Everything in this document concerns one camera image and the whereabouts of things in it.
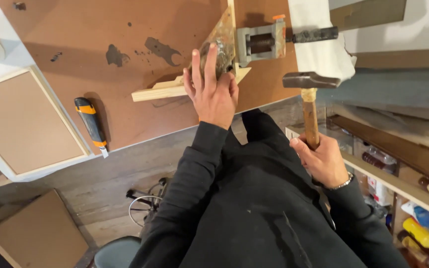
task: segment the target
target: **bracelet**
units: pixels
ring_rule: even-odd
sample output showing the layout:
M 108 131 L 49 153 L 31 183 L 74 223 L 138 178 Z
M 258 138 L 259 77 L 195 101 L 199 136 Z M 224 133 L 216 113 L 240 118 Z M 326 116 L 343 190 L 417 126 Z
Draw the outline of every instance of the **bracelet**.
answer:
M 325 187 L 325 189 L 327 189 L 327 190 L 329 190 L 329 191 L 334 191 L 334 190 L 337 190 L 337 189 L 340 189 L 340 188 L 342 188 L 342 187 L 344 187 L 344 186 L 349 185 L 349 183 L 352 181 L 352 179 L 355 177 L 355 175 L 354 175 L 354 174 L 352 174 L 352 173 L 350 173 L 350 172 L 347 172 L 347 173 L 349 174 L 349 179 L 348 179 L 346 182 L 344 182 L 344 183 L 342 183 L 341 185 L 336 186 L 336 187 L 334 187 L 334 188 L 326 188 L 326 187 Z

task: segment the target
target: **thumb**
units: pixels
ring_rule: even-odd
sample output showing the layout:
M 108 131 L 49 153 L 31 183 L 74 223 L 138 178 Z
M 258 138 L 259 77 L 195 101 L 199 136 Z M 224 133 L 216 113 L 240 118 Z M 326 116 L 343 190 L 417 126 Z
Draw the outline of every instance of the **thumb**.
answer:
M 301 160 L 304 160 L 307 164 L 315 159 L 307 144 L 298 138 L 291 139 L 289 146 L 291 146 L 295 152 L 299 155 Z

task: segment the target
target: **brown workbench top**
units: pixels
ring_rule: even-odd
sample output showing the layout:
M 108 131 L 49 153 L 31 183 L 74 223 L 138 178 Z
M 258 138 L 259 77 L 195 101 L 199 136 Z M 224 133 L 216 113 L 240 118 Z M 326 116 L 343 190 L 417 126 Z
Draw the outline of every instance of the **brown workbench top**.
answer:
M 226 9 L 225 0 L 26 0 L 26 11 L 12 3 L 0 0 L 0 7 L 95 154 L 100 151 L 75 111 L 76 97 L 93 100 L 109 150 L 198 124 L 187 96 L 133 102 L 131 93 L 181 75 L 191 50 Z M 236 0 L 235 14 L 238 28 L 271 24 L 279 14 L 291 25 L 286 0 Z M 181 55 L 174 54 L 170 63 L 150 52 L 145 47 L 150 37 L 161 43 L 158 54 Z M 239 85 L 238 112 L 298 95 L 281 81 L 296 65 L 293 44 L 287 44 L 284 59 L 251 63 Z

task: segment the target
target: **floor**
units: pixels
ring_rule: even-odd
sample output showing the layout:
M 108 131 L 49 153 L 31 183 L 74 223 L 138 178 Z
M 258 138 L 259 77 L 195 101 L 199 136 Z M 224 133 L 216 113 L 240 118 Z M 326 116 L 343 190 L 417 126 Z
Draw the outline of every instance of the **floor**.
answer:
M 282 100 L 261 108 L 284 130 L 303 121 L 300 97 Z M 319 121 L 325 119 L 325 105 L 318 103 Z M 240 115 L 233 132 L 244 144 L 246 131 Z M 57 171 L 29 183 L 0 187 L 0 205 L 20 202 L 55 188 L 91 249 L 125 235 L 137 235 L 140 228 L 131 222 L 125 197 L 129 189 L 147 191 L 158 179 L 171 176 L 184 149 L 191 145 L 196 127 L 113 152 Z M 142 220 L 143 213 L 134 215 Z

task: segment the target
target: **hand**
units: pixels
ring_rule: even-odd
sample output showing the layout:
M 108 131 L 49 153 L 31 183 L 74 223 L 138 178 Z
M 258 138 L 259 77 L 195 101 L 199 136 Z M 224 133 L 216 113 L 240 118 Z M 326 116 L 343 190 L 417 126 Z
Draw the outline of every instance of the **hand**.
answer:
M 341 186 L 349 180 L 337 140 L 319 133 L 320 145 L 312 151 L 307 147 L 306 134 L 291 139 L 289 145 L 299 155 L 302 165 L 327 188 Z
M 212 43 L 206 58 L 205 77 L 200 74 L 200 52 L 193 50 L 193 84 L 188 70 L 183 69 L 185 91 L 193 101 L 200 121 L 228 129 L 238 105 L 239 88 L 231 72 L 216 80 L 217 45 Z

